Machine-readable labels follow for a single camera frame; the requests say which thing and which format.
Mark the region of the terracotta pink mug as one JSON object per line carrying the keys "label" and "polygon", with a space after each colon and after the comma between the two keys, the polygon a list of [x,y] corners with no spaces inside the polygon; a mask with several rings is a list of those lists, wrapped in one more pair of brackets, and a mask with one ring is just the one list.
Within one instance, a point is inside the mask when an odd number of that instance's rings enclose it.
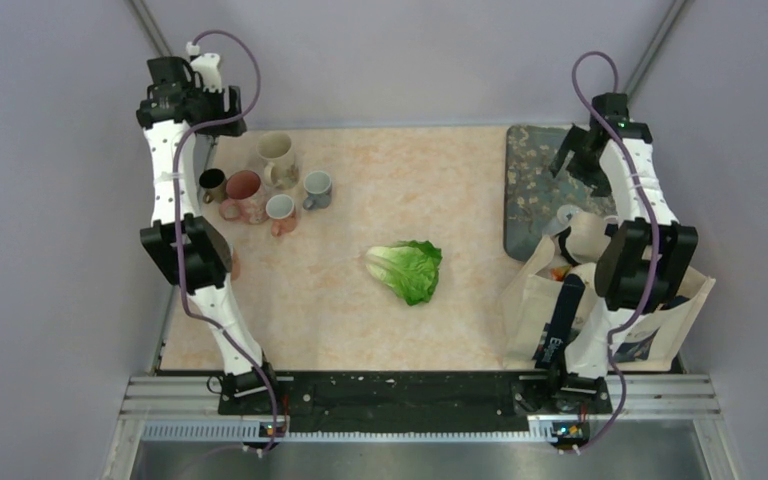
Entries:
{"label": "terracotta pink mug", "polygon": [[266,213],[272,220],[271,234],[273,237],[291,233],[298,226],[296,204],[290,195],[272,196],[266,204]]}

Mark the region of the brown patterned mug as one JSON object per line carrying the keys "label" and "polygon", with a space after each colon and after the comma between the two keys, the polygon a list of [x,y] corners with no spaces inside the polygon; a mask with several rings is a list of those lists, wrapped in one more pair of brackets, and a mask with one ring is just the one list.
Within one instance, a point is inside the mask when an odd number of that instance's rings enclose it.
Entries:
{"label": "brown patterned mug", "polygon": [[209,168],[204,170],[198,183],[203,190],[202,201],[205,204],[222,203],[227,199],[227,178],[221,169]]}

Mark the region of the cream tall mug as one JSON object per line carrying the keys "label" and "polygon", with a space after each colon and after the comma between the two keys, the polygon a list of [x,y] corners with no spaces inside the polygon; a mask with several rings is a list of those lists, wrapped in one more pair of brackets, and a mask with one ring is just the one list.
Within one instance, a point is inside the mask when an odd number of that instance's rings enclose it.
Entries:
{"label": "cream tall mug", "polygon": [[256,153],[263,163],[262,179],[278,190],[294,188],[299,181],[294,143],[285,132],[268,132],[260,136]]}

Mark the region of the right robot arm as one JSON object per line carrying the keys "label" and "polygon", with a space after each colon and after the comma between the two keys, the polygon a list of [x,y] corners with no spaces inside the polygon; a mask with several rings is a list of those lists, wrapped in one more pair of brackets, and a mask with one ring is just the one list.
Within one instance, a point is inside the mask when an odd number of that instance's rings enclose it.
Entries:
{"label": "right robot arm", "polygon": [[628,97],[605,93],[589,102],[587,129],[573,126],[549,165],[596,197],[611,196],[619,225],[595,265],[598,300],[578,336],[549,369],[546,397],[572,412],[605,393],[614,346],[645,316],[671,301],[698,245],[667,205],[653,164],[647,124],[631,119]]}

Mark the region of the small pink mug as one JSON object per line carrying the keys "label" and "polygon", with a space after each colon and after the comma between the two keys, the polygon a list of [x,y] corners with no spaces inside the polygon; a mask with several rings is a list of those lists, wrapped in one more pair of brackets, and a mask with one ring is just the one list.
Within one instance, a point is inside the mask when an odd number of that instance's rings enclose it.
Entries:
{"label": "small pink mug", "polygon": [[231,265],[232,265],[232,267],[231,267],[231,280],[232,281],[236,281],[240,277],[240,274],[241,274],[241,262],[240,262],[240,258],[239,258],[239,252],[238,252],[238,250],[234,246],[231,246],[230,247],[230,254],[231,254]]}

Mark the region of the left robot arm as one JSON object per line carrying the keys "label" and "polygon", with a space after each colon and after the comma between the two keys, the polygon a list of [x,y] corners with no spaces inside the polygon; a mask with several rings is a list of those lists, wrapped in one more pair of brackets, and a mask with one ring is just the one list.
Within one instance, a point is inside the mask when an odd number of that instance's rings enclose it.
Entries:
{"label": "left robot arm", "polygon": [[136,111],[151,154],[154,205],[141,245],[177,287],[184,312],[205,324],[223,360],[223,399],[257,413],[281,393],[264,352],[250,334],[231,288],[233,249],[201,211],[193,166],[195,135],[238,137],[246,130],[240,91],[225,87],[215,53],[148,61],[152,82]]}

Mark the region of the blue grey mug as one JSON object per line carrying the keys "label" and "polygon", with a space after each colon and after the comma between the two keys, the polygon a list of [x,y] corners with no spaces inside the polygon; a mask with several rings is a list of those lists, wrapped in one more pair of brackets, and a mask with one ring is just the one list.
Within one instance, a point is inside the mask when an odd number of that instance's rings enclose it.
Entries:
{"label": "blue grey mug", "polygon": [[306,193],[302,204],[304,210],[321,210],[331,205],[333,182],[327,172],[318,170],[308,173],[303,187]]}

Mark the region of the pale blue glass mug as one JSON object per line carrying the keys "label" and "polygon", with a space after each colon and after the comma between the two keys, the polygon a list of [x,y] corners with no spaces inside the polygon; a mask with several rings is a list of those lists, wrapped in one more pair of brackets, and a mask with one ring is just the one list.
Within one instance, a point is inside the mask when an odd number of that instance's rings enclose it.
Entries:
{"label": "pale blue glass mug", "polygon": [[542,229],[542,235],[547,237],[556,237],[569,228],[572,218],[583,210],[572,204],[560,206],[554,216]]}

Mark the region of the large pink mug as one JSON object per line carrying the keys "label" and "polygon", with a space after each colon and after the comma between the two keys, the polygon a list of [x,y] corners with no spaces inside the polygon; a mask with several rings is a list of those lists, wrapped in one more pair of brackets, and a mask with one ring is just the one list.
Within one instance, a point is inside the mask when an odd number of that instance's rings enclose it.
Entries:
{"label": "large pink mug", "polygon": [[226,199],[219,205],[223,220],[257,225],[268,219],[266,187],[256,172],[242,170],[231,175],[225,193]]}

